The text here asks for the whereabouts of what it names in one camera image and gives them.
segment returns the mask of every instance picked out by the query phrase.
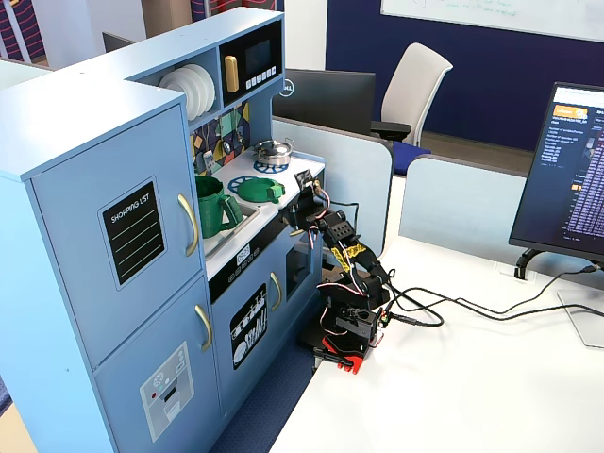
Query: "stacked plates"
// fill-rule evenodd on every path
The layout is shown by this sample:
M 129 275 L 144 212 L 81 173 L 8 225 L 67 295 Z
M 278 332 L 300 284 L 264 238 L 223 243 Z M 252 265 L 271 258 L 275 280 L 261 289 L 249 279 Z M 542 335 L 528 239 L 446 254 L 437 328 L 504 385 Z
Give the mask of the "stacked plates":
M 196 64 L 187 64 L 168 73 L 161 79 L 159 86 L 185 93 L 189 121 L 210 110 L 216 98 L 214 82 L 210 73 Z

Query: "toy kitchen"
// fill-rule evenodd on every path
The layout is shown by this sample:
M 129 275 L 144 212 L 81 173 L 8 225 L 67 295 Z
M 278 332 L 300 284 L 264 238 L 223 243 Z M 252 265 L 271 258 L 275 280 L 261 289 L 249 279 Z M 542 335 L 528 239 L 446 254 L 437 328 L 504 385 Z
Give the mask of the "toy kitchen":
M 0 371 L 39 451 L 209 450 L 316 299 L 283 26 L 236 8 L 0 92 Z

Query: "shopping list sign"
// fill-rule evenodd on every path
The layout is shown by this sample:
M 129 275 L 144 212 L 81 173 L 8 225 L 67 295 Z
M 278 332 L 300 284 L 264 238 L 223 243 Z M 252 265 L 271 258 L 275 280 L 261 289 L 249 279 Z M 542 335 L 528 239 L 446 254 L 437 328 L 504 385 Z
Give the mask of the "shopping list sign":
M 120 285 L 165 248 L 153 181 L 103 211 L 103 222 Z

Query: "dark blue wall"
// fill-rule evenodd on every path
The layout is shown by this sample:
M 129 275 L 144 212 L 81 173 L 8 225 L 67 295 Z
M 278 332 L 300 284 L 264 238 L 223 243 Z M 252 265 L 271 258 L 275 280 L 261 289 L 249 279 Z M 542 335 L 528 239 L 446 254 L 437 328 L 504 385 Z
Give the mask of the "dark blue wall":
M 377 73 L 376 119 L 396 65 L 420 42 L 454 65 L 425 130 L 534 151 L 555 81 L 604 86 L 604 44 L 379 14 L 329 0 L 327 68 Z

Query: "robotic arm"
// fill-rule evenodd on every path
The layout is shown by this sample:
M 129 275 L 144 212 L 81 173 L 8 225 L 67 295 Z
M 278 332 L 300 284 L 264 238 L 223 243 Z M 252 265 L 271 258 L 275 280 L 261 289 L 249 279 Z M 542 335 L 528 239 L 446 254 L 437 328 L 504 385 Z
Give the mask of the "robotic arm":
M 390 293 L 384 288 L 390 276 L 376 254 L 361 243 L 345 214 L 329 210 L 329 197 L 319 181 L 305 175 L 298 184 L 300 195 L 288 208 L 287 222 L 300 232 L 321 234 L 343 269 L 317 286 L 326 303 L 319 321 L 325 336 L 324 349 L 315 348 L 314 352 L 356 374 L 378 339 L 378 327 L 388 324 L 389 309 L 381 306 L 390 300 Z M 363 276 L 358 266 L 366 270 Z

